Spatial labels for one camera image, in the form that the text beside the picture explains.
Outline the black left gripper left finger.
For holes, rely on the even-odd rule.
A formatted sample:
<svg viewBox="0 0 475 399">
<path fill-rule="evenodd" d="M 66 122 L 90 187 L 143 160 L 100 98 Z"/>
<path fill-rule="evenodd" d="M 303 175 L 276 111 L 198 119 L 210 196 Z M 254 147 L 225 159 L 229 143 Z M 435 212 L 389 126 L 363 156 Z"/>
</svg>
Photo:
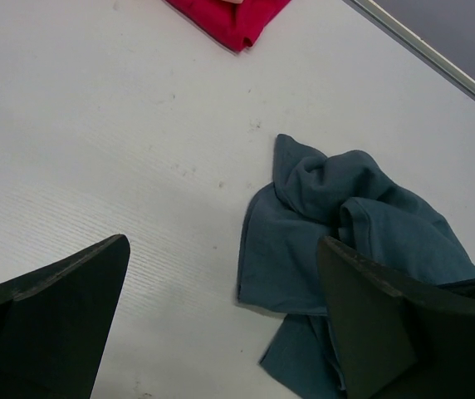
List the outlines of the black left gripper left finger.
<svg viewBox="0 0 475 399">
<path fill-rule="evenodd" d="M 0 283 L 0 398 L 88 398 L 130 243 L 116 234 Z"/>
</svg>

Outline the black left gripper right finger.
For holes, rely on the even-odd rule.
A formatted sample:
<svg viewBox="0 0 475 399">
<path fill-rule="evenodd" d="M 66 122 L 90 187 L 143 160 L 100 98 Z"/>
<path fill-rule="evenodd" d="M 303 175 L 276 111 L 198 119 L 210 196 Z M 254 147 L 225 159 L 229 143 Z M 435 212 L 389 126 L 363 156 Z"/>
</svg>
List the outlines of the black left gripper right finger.
<svg viewBox="0 0 475 399">
<path fill-rule="evenodd" d="M 475 278 L 422 283 L 330 237 L 317 265 L 349 398 L 475 398 Z"/>
</svg>

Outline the teal blue t shirt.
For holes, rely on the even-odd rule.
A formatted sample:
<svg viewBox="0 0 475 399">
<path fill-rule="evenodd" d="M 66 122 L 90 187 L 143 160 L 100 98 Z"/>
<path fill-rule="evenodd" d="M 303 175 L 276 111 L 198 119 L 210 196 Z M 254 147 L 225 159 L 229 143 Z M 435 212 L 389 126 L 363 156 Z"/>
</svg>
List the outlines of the teal blue t shirt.
<svg viewBox="0 0 475 399">
<path fill-rule="evenodd" d="M 475 278 L 447 220 L 370 155 L 327 156 L 278 136 L 272 182 L 243 222 L 237 300 L 284 314 L 260 363 L 303 398 L 349 398 L 317 265 L 318 245 L 329 237 L 422 283 Z"/>
</svg>

